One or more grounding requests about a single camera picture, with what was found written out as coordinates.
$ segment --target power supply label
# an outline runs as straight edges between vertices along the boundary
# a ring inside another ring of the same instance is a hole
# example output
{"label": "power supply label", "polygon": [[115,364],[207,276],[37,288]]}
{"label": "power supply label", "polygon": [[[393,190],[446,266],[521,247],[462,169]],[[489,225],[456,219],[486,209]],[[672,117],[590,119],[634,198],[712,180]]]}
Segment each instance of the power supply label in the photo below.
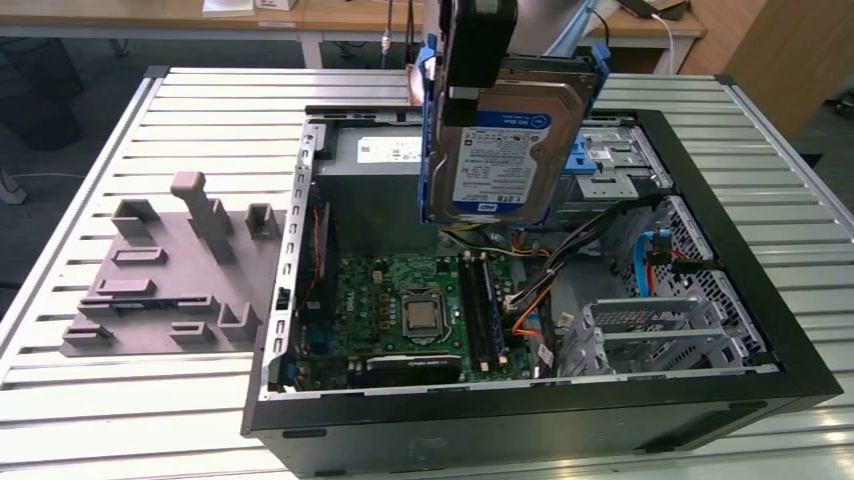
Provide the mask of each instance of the power supply label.
{"label": "power supply label", "polygon": [[422,161],[421,137],[362,137],[358,163],[417,163]]}

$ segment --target floor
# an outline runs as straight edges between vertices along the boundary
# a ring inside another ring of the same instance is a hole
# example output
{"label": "floor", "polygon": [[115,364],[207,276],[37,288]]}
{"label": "floor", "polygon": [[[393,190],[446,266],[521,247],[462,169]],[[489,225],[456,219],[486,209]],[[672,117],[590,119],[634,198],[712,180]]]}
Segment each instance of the floor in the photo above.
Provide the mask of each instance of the floor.
{"label": "floor", "polygon": [[[87,89],[70,103],[83,134],[78,142],[55,152],[27,150],[0,128],[0,165],[11,174],[67,173],[86,175],[143,72],[150,65],[198,67],[302,68],[295,42],[135,40],[130,55],[117,59],[107,40],[66,40]],[[378,68],[380,45],[323,45],[325,65],[330,68]],[[402,58],[396,49],[393,57]],[[849,208],[854,209],[854,118],[841,118],[831,107],[823,108],[793,142],[801,152],[825,153],[817,172]],[[78,189],[74,177],[26,177],[19,179],[30,193],[21,206],[0,205],[0,282],[23,282],[39,253],[63,216]],[[15,291],[0,289],[0,314]]]}

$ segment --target metal table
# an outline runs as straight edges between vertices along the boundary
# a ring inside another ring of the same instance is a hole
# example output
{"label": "metal table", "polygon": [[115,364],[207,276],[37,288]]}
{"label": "metal table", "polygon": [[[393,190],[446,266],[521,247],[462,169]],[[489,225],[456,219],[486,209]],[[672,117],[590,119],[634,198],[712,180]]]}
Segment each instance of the metal table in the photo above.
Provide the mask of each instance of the metal table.
{"label": "metal table", "polygon": [[[203,170],[229,208],[287,208],[306,104],[406,103],[401,72],[174,68],[146,78],[0,323],[5,479],[279,479],[241,437],[251,355],[65,358],[58,347],[115,233],[122,198],[183,208]],[[848,393],[702,449],[420,474],[488,478],[854,476],[854,222],[738,88],[712,77],[616,75],[601,107],[665,111]]]}

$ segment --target blue latch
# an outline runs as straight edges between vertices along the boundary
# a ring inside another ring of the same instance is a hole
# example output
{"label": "blue latch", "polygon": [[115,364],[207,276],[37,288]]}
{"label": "blue latch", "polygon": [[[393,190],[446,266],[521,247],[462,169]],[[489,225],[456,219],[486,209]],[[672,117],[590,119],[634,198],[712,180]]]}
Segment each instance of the blue latch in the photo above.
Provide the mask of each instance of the blue latch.
{"label": "blue latch", "polygon": [[570,150],[570,158],[564,166],[565,175],[594,175],[600,171],[600,166],[588,157],[588,140],[578,135],[576,142],[573,142],[573,149]]}

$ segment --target white cable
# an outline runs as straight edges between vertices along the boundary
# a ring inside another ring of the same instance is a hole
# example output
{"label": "white cable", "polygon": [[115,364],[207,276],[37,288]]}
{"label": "white cable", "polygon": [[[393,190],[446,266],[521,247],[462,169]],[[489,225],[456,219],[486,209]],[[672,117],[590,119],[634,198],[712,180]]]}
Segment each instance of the white cable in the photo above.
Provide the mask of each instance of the white cable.
{"label": "white cable", "polygon": [[10,175],[13,178],[23,177],[71,177],[86,178],[86,175],[75,175],[74,173],[22,173],[21,175]]}
{"label": "white cable", "polygon": [[668,25],[668,22],[662,17],[658,16],[657,13],[653,14],[653,18],[662,22],[662,25],[665,25],[665,28],[668,29],[668,38],[670,39],[670,74],[676,75],[677,69],[674,68],[673,57],[676,57],[677,52],[673,46],[673,32],[670,31],[670,25]]}

